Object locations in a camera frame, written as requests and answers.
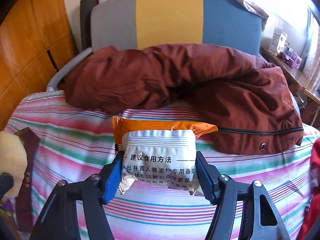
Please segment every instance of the food package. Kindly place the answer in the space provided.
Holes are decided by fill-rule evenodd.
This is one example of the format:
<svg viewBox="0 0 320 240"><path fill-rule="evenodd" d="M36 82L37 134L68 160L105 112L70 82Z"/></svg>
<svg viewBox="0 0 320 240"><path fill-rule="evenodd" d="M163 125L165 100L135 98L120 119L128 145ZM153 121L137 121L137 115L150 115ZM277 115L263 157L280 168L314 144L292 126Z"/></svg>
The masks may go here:
<svg viewBox="0 0 320 240"><path fill-rule="evenodd" d="M215 125L189 121L137 121L113 118L115 142L125 151L123 194L134 181L162 188L199 188L195 172L196 138L217 131Z"/></svg>

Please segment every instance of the screw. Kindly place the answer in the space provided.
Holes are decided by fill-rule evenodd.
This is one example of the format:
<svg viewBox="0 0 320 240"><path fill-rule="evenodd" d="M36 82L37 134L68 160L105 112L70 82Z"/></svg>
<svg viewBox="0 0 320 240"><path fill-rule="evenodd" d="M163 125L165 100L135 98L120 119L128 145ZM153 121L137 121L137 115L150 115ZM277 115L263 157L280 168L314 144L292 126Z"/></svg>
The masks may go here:
<svg viewBox="0 0 320 240"><path fill-rule="evenodd" d="M219 177L220 177L220 179L223 180L223 181L229 180L229 176L226 175L226 174L222 174L222 175L220 175Z"/></svg>
<svg viewBox="0 0 320 240"><path fill-rule="evenodd" d="M64 186L67 183L65 179L59 180L58 181L58 186Z"/></svg>
<svg viewBox="0 0 320 240"><path fill-rule="evenodd" d="M257 187L261 187L262 186L262 182L260 180L255 180L254 181L254 184L257 186Z"/></svg>
<svg viewBox="0 0 320 240"><path fill-rule="evenodd" d="M92 175L90 176L90 179L92 179L92 180L98 180L98 179L100 179L100 175L99 175L99 174L92 174Z"/></svg>

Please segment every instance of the brown jacket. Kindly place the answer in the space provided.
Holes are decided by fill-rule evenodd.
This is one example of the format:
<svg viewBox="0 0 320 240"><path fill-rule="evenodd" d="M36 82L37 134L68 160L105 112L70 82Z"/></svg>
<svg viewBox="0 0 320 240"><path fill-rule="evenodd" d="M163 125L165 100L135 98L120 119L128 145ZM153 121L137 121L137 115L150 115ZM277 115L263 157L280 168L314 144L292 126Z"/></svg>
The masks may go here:
<svg viewBox="0 0 320 240"><path fill-rule="evenodd" d="M218 126L217 151L274 154L303 136L281 68L235 49L172 44L144 50L100 49L73 69L65 94L73 106L118 114L183 98Z"/></svg>

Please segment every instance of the wooden table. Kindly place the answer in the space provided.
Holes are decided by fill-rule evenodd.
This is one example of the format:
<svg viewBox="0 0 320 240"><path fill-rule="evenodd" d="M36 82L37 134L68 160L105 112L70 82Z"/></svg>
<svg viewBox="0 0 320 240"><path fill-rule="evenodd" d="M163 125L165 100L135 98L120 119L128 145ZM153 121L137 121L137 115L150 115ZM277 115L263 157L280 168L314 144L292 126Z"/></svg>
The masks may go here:
<svg viewBox="0 0 320 240"><path fill-rule="evenodd" d="M261 48L261 55L269 62L282 68L283 74L289 83L289 89L293 95L298 91L303 92L306 96L312 99L306 106L301 115L304 123L309 123L310 116L320 105L320 94L317 91L317 86L309 83L309 79L298 69L289 66L280 57L273 56L266 49Z"/></svg>

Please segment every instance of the yellow stripe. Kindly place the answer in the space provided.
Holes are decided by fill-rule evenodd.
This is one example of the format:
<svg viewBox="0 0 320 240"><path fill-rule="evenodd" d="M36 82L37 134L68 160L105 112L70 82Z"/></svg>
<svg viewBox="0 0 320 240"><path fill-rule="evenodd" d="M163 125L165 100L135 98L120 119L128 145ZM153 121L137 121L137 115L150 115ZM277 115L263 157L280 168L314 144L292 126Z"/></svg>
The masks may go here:
<svg viewBox="0 0 320 240"><path fill-rule="evenodd" d="M203 0L137 0L138 49L167 43L202 43Z"/></svg>

